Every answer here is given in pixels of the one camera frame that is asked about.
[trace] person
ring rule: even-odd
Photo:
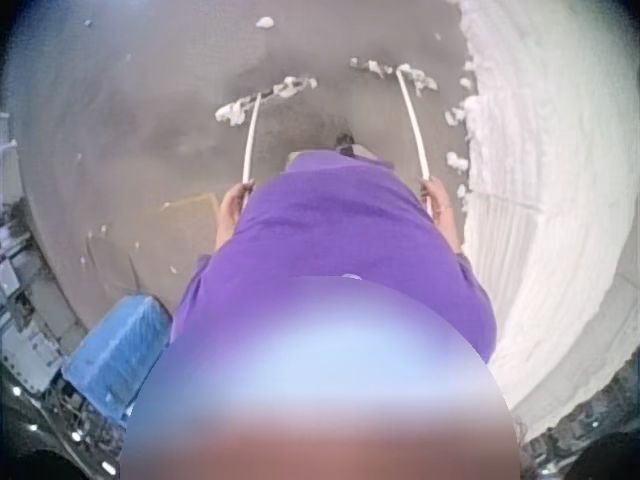
[[[249,285],[350,276],[427,306],[488,362],[494,314],[462,253],[449,195],[431,177],[422,182],[421,197],[392,164],[352,139],[336,150],[292,155],[286,170],[260,188],[233,186],[220,205],[214,254],[199,263],[174,313],[172,341],[190,323],[210,321],[243,301]]]

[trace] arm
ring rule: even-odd
[[[255,183],[253,181],[238,183],[231,187],[225,194],[222,199],[222,204],[220,205],[220,211],[218,212],[214,252],[217,252],[233,236],[238,220],[240,219],[240,213],[247,198],[251,192],[253,192],[254,186]]]
[[[420,193],[425,206],[427,205],[427,201],[431,202],[433,223],[445,238],[449,247],[453,250],[453,253],[455,253],[458,258],[462,257],[466,260],[466,257],[462,253],[458,232],[456,231],[451,200],[442,182],[435,177],[431,177],[429,180],[423,180]]]

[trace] blue tarp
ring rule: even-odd
[[[119,422],[169,341],[171,317],[149,296],[124,297],[62,367],[96,409]]]

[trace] purple top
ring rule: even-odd
[[[252,285],[356,275],[393,288],[448,321],[486,362],[491,303],[416,196],[386,163],[333,151],[299,154],[251,196],[233,238],[205,257],[174,315],[172,340],[243,301]]]

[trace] blurred object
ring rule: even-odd
[[[152,297],[123,298],[84,339],[62,376],[120,422],[169,341],[171,319]]]
[[[63,362],[58,346],[31,322],[22,331],[11,314],[0,316],[2,363],[32,394],[42,393]]]

